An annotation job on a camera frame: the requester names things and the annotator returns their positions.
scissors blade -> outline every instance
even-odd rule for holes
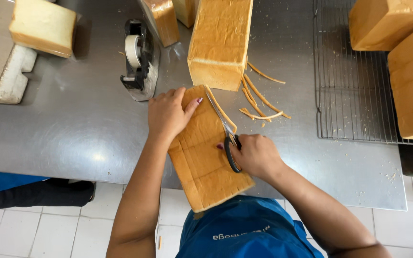
[[[234,132],[232,131],[232,129],[229,127],[229,125],[227,124],[226,119],[224,118],[224,116],[221,114],[221,112],[219,111],[218,107],[216,106],[216,104],[214,103],[212,96],[210,95],[210,92],[207,90],[207,88],[205,87],[205,92],[206,92],[206,96],[208,97],[208,99],[210,100],[211,105],[213,105],[213,108],[216,111],[216,114],[219,116],[219,119],[221,120],[221,123],[224,126],[224,130],[226,131],[226,134],[228,134],[228,136],[231,138],[233,144],[235,146],[237,146],[237,143],[235,142],[235,138],[234,138]]]

wire cooling rack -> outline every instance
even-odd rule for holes
[[[354,51],[355,0],[314,0],[314,56],[321,138],[413,144],[399,136],[387,52]]]

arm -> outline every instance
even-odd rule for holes
[[[201,102],[194,99],[183,111],[181,100],[185,91],[185,88],[169,90],[149,100],[149,135],[119,204],[107,258],[129,254],[135,257],[156,256],[154,231],[167,151]]]
[[[363,224],[336,199],[288,167],[272,140],[240,135],[241,151],[231,146],[245,171],[277,189],[295,208],[316,242],[336,258],[391,258]]]

scissors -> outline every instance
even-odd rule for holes
[[[229,161],[230,167],[235,173],[240,173],[241,169],[237,168],[237,165],[234,162],[234,159],[232,158],[232,153],[230,152],[230,146],[229,143],[232,143],[234,146],[237,147],[238,150],[241,150],[241,143],[238,140],[238,135],[234,134],[232,129],[229,127],[229,125],[226,122],[226,119],[224,116],[221,114],[219,109],[217,108],[216,104],[214,103],[212,96],[210,95],[209,91],[205,88],[206,96],[210,100],[210,103],[213,105],[213,108],[215,109],[217,115],[221,119],[221,123],[223,124],[224,131],[226,132],[226,138],[224,139],[224,148],[226,150],[226,155],[227,155],[227,160]]]

person's left hand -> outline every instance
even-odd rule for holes
[[[169,90],[152,98],[148,103],[148,139],[156,139],[170,144],[186,127],[192,114],[202,102],[202,98],[193,99],[185,110],[181,107],[186,88]]]

